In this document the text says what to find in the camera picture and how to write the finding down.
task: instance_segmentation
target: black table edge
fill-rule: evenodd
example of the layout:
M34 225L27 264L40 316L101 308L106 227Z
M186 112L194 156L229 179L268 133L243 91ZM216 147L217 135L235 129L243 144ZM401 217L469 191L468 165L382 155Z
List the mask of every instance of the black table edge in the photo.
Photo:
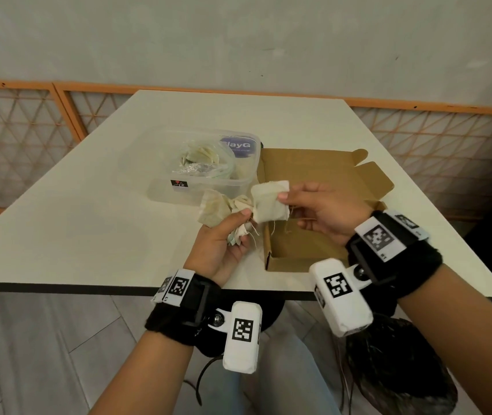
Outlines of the black table edge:
M80 284L30 284L1 283L0 292L4 293L54 293L54 294L102 294L102 295L142 295L153 297L157 286L88 286ZM223 289L223 294L234 300L299 300L314 301L311 291L275 291L275 290L234 290Z

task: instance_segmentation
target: forearm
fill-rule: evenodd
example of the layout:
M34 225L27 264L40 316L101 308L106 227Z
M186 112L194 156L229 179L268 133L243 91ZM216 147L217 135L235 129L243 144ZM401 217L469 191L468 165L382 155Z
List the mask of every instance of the forearm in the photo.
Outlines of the forearm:
M492 414L492 303L446 265L398 303L479 409Z
M193 347L145 332L91 415L171 414Z

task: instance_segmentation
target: brown cardboard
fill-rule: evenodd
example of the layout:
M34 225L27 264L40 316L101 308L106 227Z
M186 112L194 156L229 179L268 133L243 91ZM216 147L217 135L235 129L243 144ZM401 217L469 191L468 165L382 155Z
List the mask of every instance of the brown cardboard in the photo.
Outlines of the brown cardboard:
M360 195L373 209L385 209L379 200L394 184L374 161L358 165L367 151L262 149L258 166L260 183L288 180L291 185L302 181L325 182L340 190ZM321 233L301 230L296 220L277 221L264 228L265 269L271 272L307 272L309 267L326 258L347 264L345 248L337 247Z

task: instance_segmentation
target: table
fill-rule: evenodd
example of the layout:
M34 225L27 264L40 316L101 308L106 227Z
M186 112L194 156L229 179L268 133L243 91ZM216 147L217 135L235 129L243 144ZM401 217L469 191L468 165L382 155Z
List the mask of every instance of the table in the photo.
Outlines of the table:
M1 214L0 291L150 295L181 267L200 227L197 208L114 182L121 152L153 125L253 133L268 148L365 148L395 184L388 207L426 228L444 261L492 297L491 272L344 101L158 90L137 92ZM265 272L256 252L226 288L313 297L307 274Z

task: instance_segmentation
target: blue label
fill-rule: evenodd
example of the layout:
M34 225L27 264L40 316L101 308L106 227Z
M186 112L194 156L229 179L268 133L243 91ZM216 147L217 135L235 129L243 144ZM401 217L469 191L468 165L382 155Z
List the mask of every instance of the blue label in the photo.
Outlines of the blue label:
M256 141L246 137L225 137L221 141L228 145L238 159L250 157L256 152Z

